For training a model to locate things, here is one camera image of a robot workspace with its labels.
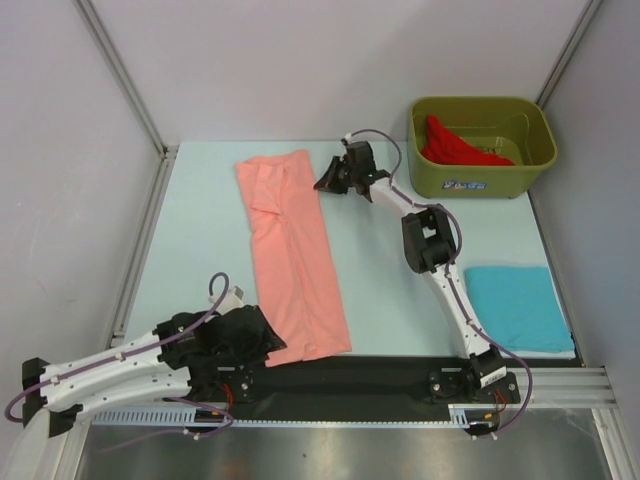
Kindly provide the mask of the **pink t shirt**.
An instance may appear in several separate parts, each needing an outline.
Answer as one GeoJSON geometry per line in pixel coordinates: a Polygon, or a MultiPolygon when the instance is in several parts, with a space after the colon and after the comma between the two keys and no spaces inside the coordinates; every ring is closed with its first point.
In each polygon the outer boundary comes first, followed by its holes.
{"type": "Polygon", "coordinates": [[[328,235],[306,150],[236,166],[251,230],[258,300],[285,348],[269,367],[352,348],[328,235]]]}

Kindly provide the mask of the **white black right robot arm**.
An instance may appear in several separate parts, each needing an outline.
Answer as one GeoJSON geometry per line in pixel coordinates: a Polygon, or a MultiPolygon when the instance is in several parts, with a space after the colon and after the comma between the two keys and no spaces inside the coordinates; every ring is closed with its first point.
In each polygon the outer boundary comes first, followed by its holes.
{"type": "Polygon", "coordinates": [[[436,378],[430,382],[432,395],[438,399],[462,395],[477,402],[503,400],[502,390],[509,387],[508,370],[461,285],[456,266],[461,250],[457,221],[444,206],[419,204],[397,187],[392,174],[376,166],[369,142],[344,138],[341,143],[345,153],[332,158],[314,189],[337,195],[353,190],[400,218],[405,260],[430,286],[454,331],[464,360],[459,384],[447,387],[436,378]]]}

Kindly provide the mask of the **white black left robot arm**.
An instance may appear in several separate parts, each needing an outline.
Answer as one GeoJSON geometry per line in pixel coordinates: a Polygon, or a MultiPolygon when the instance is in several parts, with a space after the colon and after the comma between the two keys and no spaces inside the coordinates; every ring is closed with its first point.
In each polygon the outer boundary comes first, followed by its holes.
{"type": "Polygon", "coordinates": [[[257,306],[180,312],[127,344],[82,360],[24,361],[24,394],[16,401],[21,414],[5,414],[28,425],[46,410],[55,437],[117,406],[169,398],[209,402],[223,386],[224,369],[262,365],[285,347],[257,306]]]}

